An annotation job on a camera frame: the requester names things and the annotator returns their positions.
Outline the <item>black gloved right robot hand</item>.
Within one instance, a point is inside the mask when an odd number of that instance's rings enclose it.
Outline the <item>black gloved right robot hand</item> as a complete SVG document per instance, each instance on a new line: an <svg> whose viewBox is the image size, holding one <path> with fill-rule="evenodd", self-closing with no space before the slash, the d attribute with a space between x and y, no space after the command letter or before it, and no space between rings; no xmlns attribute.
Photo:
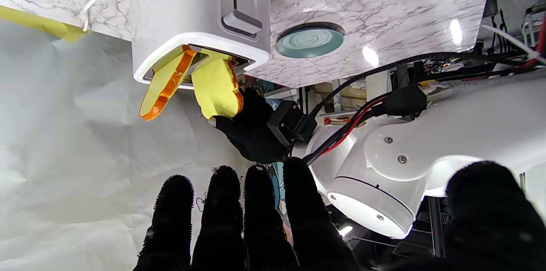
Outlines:
<svg viewBox="0 0 546 271"><path fill-rule="evenodd" d="M269 173L248 168L244 190L229 166L210 180L193 251L194 191L189 178L170 176L135 265L136 271L358 271L350 248L330 220L305 162L284 162L288 242L275 208ZM388 271L543 271L545 224L512 173L490 161L472 163L447 185L452 214L446 257L404 259Z"/></svg>

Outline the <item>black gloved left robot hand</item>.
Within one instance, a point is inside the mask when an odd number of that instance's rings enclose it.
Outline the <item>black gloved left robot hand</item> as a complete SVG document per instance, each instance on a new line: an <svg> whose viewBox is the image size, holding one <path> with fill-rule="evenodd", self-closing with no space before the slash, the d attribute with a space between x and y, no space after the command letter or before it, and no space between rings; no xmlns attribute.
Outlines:
<svg viewBox="0 0 546 271"><path fill-rule="evenodd" d="M272 106L252 87L241 90L241 94L241 112L232 119L214 116L216 128L226 135L246 160L259 164L284 161L289 150L267 126L273 114Z"/></svg>

